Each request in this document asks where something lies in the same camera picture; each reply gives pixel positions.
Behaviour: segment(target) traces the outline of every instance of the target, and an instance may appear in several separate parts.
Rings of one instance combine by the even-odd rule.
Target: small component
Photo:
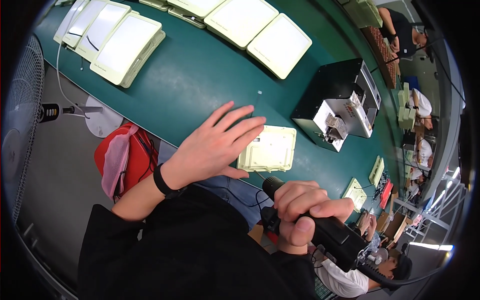
[[[347,129],[342,118],[334,117],[332,114],[328,114],[325,119],[325,124],[328,126],[325,133],[325,141],[333,143],[336,140],[344,140],[347,137]]]

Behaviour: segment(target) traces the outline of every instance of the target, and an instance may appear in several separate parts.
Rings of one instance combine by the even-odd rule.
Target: person's right hand
[[[215,110],[162,165],[160,172],[169,188],[181,189],[217,175],[235,179],[249,176],[245,170],[232,168],[229,164],[263,131],[266,118],[245,119],[230,128],[253,112],[253,105],[228,112],[232,107],[233,101],[230,101]]]
[[[280,240],[278,249],[291,254],[307,253],[307,244],[313,238],[315,222],[303,216],[306,212],[313,217],[335,216],[345,222],[353,210],[350,198],[331,200],[326,190],[315,181],[288,181],[275,192],[274,208],[278,209]]]
[[[398,40],[398,37],[396,36],[394,40],[390,43],[390,48],[394,53],[397,53],[400,51],[400,41]]]

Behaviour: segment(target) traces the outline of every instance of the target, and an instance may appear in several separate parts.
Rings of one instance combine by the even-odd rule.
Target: black jacket
[[[137,239],[143,229],[142,238]],[[269,255],[231,205],[190,186],[144,222],[96,204],[78,266],[80,299],[311,299],[308,255]]]

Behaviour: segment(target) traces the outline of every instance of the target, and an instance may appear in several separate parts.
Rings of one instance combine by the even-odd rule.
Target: white panel
[[[256,48],[274,65],[289,68],[302,55],[310,41],[285,18],[262,32]]]
[[[215,13],[212,20],[229,34],[248,36],[251,37],[250,41],[275,14],[275,11],[259,0],[233,0]]]
[[[75,3],[72,5],[72,8],[68,11],[67,15],[65,18],[63,18],[63,21],[60,23],[60,26],[57,29],[57,32],[55,33],[55,36],[59,36],[61,39],[65,33],[67,32],[68,25],[70,24],[71,21],[74,21],[75,18],[78,16],[80,12],[82,12],[83,9],[83,4],[88,3],[88,0],[77,0]]]
[[[158,26],[128,16],[105,44],[96,60],[119,73],[124,73],[156,30]]]
[[[84,11],[78,16],[77,20],[70,27],[69,32],[76,35],[83,35],[92,19],[105,7],[106,2],[92,0]]]
[[[113,30],[114,26],[121,19],[125,11],[126,9],[123,7],[107,4],[85,33],[85,38],[83,38],[81,42],[82,46],[96,52],[96,49],[88,42],[88,37],[90,42],[100,49],[103,41]]]

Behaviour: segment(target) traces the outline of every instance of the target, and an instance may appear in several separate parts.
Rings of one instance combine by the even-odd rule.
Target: teal table surface
[[[161,139],[179,146],[221,104],[233,100],[235,107],[255,105],[253,115],[266,116],[267,125],[294,127],[298,131],[292,169],[274,172],[287,180],[315,180],[331,198],[343,195],[352,177],[370,185],[368,175],[375,158],[389,159],[401,135],[396,126],[395,102],[380,75],[374,72],[383,99],[372,137],[349,136],[340,153],[315,145],[290,119],[314,72],[324,64],[363,57],[370,69],[376,67],[370,46],[360,30],[331,0],[269,1],[286,13],[313,40],[312,46],[285,80],[242,51],[212,34],[180,19],[139,3],[125,3],[140,15],[162,23],[167,37],[146,61],[128,89],[115,86],[89,69],[87,61],[62,48],[59,70],[66,77],[127,119]],[[35,29],[44,57],[55,66],[57,27],[70,7],[54,7]],[[258,101],[257,91],[262,91]],[[392,181],[399,180],[398,164],[389,169]],[[261,187],[255,174],[245,181]],[[365,188],[373,195],[374,187]],[[367,200],[364,208],[377,203]],[[358,218],[353,214],[352,220]]]

